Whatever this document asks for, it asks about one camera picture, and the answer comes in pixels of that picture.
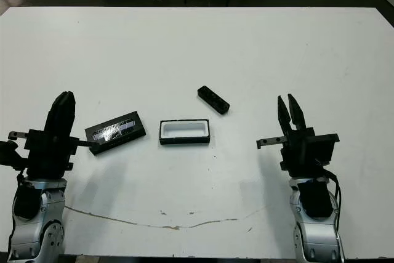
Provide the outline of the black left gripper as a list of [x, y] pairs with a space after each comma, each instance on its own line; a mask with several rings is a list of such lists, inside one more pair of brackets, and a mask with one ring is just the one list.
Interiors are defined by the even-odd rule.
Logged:
[[[69, 136], [75, 119], [75, 98], [71, 91], [62, 92], [53, 102], [46, 119], [44, 131], [11, 131], [8, 135], [10, 157], [8, 166], [16, 171], [27, 170], [36, 179], [60, 179], [65, 171], [73, 168], [70, 156], [81, 147], [92, 147], [93, 142]], [[15, 141], [25, 139], [26, 158], [16, 152]]]

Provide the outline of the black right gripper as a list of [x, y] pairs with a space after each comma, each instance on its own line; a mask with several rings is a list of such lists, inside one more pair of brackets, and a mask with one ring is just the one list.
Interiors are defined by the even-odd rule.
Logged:
[[[312, 127], [306, 127], [304, 113], [292, 94], [287, 95], [287, 107], [278, 96], [278, 121], [283, 132], [281, 137], [259, 139], [257, 148], [267, 145], [282, 145], [281, 170], [287, 171], [291, 178], [319, 178], [326, 175], [325, 166], [332, 158], [332, 135], [317, 136]], [[291, 129], [292, 121], [296, 130]]]

